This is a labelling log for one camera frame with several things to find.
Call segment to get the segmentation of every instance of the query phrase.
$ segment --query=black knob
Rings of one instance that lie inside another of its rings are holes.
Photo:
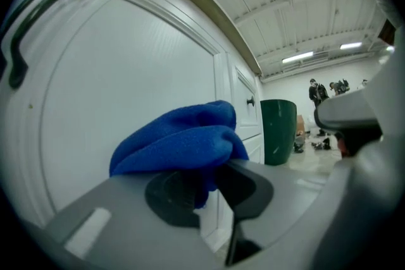
[[[246,102],[248,105],[252,104],[252,106],[254,107],[254,97],[253,96],[250,99],[248,99]]]

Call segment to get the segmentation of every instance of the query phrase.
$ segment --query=cabinet handle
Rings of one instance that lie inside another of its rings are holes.
[[[11,13],[11,15],[6,19],[4,24],[0,29],[0,44],[3,41],[4,36],[7,34],[10,27],[14,24],[19,15],[27,8],[34,0],[23,0],[22,3]],[[0,80],[3,76],[4,70],[6,69],[7,61],[4,57],[2,50],[0,49]]]
[[[252,96],[250,99],[248,99],[247,101],[246,101],[246,103],[249,105],[249,104],[252,104],[252,106],[254,107],[254,97]]]
[[[58,0],[42,0],[24,19],[11,40],[11,60],[13,69],[9,77],[10,87],[17,89],[23,83],[28,65],[20,52],[20,44],[32,25]]]

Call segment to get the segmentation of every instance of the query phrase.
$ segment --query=blue cloth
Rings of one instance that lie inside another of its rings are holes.
[[[213,170],[247,153],[235,134],[236,113],[225,101],[178,108],[126,138],[114,151],[109,175],[142,171],[198,169],[204,178],[202,199],[215,190]]]

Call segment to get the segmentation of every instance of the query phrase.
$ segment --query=white ceiling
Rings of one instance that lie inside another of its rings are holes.
[[[377,35],[386,18],[375,0],[217,1],[256,56],[262,81],[360,59],[385,46]],[[363,47],[354,51],[339,49],[341,44],[360,41]],[[308,51],[315,55],[282,63],[284,58]]]

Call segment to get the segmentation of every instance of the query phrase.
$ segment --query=ceiling light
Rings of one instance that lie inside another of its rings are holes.
[[[282,61],[282,63],[288,63],[288,62],[291,62],[291,61],[300,60],[300,59],[303,59],[303,58],[308,58],[308,57],[310,57],[312,55],[314,55],[314,52],[308,52],[308,53],[304,53],[304,54],[299,54],[299,55],[296,55],[296,56],[292,56],[291,58],[284,59]]]
[[[341,50],[346,50],[346,49],[353,49],[355,47],[360,47],[362,45],[362,42],[357,42],[357,43],[349,43],[349,44],[342,44],[340,46]]]

